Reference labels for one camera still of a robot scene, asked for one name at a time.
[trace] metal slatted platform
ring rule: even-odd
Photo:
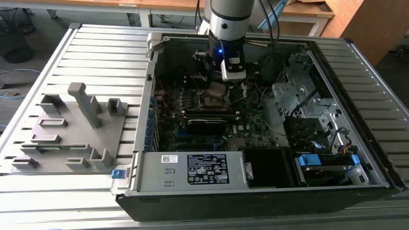
[[[44,93],[66,92],[73,81],[86,84],[86,93],[100,102],[117,97],[129,104],[117,163],[132,157],[144,85],[145,40],[149,32],[190,33],[188,30],[82,25],[69,29],[32,90],[0,139],[1,155],[20,155],[20,143],[30,137],[42,110],[34,104]],[[409,181],[409,113],[385,82],[342,39],[284,36],[314,40],[338,75],[380,144]],[[64,100],[73,101],[68,94]],[[0,177],[1,229],[221,228],[229,226],[309,224],[332,221],[402,219],[408,224],[409,192],[381,201],[364,202],[337,213],[276,218],[218,219],[196,222],[134,222],[114,202],[109,175],[9,175]]]

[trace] motherboard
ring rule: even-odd
[[[189,73],[156,80],[158,151],[238,151],[272,145],[261,105],[272,92],[254,82],[206,82]]]

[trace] wastebasket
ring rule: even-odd
[[[32,58],[32,54],[24,36],[0,20],[0,56],[9,63],[21,63]]]
[[[0,18],[18,34],[25,35],[36,30],[29,13],[22,8],[0,10]]]

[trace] gray carpet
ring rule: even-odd
[[[129,26],[125,13],[57,11],[57,19],[50,19],[45,10],[32,9],[32,22],[36,32],[26,35],[26,42],[34,50],[34,57],[20,64],[9,64],[0,58],[0,67],[8,69],[36,69],[41,70],[52,52],[64,36],[70,23],[104,24]],[[160,18],[153,15],[153,26],[164,28],[193,29],[193,17],[172,16],[166,18],[168,23],[161,23]],[[409,106],[409,54],[402,59],[396,59],[388,54],[377,66],[377,70],[389,83],[396,94],[406,106]],[[7,96],[9,92],[26,94],[36,74],[32,72],[11,72],[0,75],[8,88],[0,90],[0,95]],[[7,125],[22,100],[7,100],[0,98],[0,125]]]

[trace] white label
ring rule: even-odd
[[[177,155],[161,155],[161,163],[177,163]]]
[[[317,17],[318,17],[318,18],[332,18],[332,15],[322,15],[322,14],[318,14]]]
[[[122,3],[120,3],[118,5],[120,6],[126,6],[126,7],[136,7],[136,4],[122,4]]]

